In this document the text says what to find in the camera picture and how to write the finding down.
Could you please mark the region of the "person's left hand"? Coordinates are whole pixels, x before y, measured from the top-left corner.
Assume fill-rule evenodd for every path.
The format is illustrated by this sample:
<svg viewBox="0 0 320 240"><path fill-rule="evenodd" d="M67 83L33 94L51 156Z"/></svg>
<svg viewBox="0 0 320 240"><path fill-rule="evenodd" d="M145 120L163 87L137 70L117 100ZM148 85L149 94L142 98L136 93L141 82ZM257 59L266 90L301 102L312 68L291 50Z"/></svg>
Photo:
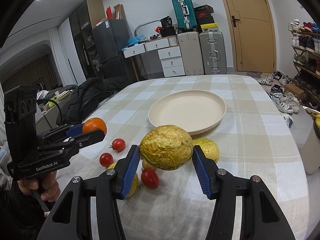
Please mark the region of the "person's left hand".
<svg viewBox="0 0 320 240"><path fill-rule="evenodd" d="M39 182L35 178L24 178L18 181L18 186L23 194L30 196L39 189ZM58 199L61 190L56 180L56 171L49 172L41 178L41 187L44 189L41 193L43 201L55 202Z"/></svg>

